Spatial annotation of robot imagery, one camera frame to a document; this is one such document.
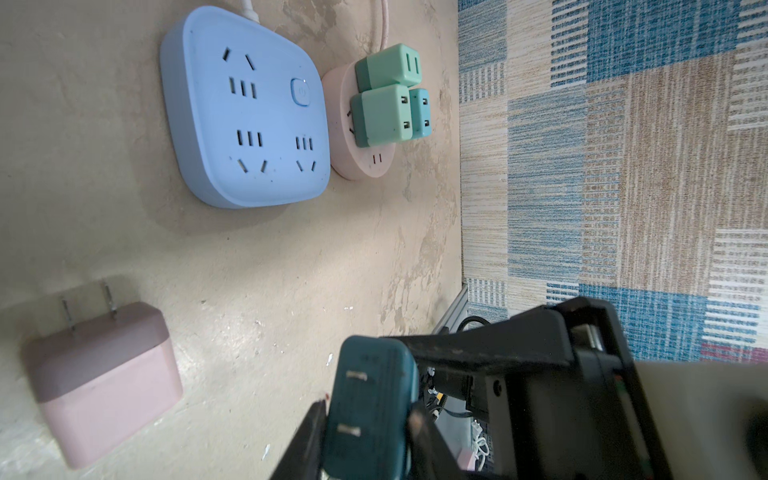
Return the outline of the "teal charger adapter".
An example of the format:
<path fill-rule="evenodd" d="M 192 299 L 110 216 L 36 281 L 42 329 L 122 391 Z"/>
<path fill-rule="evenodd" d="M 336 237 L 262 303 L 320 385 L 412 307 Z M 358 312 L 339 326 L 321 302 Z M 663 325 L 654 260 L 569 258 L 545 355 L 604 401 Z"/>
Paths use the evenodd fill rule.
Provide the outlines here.
<path fill-rule="evenodd" d="M 432 133 L 431 102 L 429 93 L 423 88 L 414 88 L 409 91 L 412 138 L 420 139 L 428 137 Z"/>

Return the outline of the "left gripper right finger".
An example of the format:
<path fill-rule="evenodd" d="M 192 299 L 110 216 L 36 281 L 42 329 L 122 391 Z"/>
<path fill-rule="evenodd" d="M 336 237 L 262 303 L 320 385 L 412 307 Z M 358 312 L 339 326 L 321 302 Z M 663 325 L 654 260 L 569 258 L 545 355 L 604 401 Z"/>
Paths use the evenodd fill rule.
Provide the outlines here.
<path fill-rule="evenodd" d="M 432 415 L 422 403 L 413 403 L 407 417 L 407 435 L 411 450 L 411 479 L 465 479 Z"/>

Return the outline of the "blue charger adapter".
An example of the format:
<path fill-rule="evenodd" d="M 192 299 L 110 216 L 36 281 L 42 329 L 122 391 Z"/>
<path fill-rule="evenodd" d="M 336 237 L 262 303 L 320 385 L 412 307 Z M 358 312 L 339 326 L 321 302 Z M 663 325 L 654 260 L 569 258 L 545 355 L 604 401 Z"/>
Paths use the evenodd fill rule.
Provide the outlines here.
<path fill-rule="evenodd" d="M 404 343 L 350 336 L 338 356 L 322 467 L 332 479 L 404 479 L 406 433 L 418 397 L 417 364 Z"/>

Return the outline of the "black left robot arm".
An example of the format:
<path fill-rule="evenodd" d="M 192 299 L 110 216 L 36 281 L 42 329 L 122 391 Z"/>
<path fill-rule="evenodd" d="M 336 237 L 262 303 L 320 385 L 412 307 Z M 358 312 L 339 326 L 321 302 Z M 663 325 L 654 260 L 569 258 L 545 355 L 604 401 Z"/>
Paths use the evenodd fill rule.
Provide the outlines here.
<path fill-rule="evenodd" d="M 351 336 L 277 479 L 479 479 L 430 391 L 487 425 L 495 479 L 763 479 L 763 364 L 638 362 L 608 302 L 576 297 L 440 335 Z"/>

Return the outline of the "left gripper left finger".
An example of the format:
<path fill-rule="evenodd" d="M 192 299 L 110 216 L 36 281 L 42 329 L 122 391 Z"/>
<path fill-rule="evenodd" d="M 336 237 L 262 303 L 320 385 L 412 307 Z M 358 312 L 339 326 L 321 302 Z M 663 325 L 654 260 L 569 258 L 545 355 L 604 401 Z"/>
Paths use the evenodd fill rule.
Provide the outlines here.
<path fill-rule="evenodd" d="M 327 401 L 314 402 L 296 430 L 270 480 L 318 480 L 327 428 Z"/>

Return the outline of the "green charger adapter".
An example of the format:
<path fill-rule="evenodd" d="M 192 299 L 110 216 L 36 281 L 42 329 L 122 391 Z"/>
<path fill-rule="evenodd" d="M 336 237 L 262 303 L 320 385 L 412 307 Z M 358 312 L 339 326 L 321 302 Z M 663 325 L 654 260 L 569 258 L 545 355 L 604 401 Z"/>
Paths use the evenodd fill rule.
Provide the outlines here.
<path fill-rule="evenodd" d="M 410 92 L 395 84 L 351 97 L 355 143 L 360 148 L 401 143 L 413 137 Z"/>
<path fill-rule="evenodd" d="M 355 75 L 359 92 L 395 84 L 410 88 L 422 81 L 420 54 L 399 43 L 359 60 Z"/>

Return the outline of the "pink charger adapter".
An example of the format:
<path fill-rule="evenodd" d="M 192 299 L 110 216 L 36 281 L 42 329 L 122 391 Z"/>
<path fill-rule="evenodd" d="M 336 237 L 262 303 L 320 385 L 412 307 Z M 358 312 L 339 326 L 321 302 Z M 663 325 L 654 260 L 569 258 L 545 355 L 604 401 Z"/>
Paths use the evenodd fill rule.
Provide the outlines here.
<path fill-rule="evenodd" d="M 67 466 L 94 464 L 177 404 L 183 395 L 161 310 L 118 306 L 27 342 L 21 360 L 42 417 Z"/>

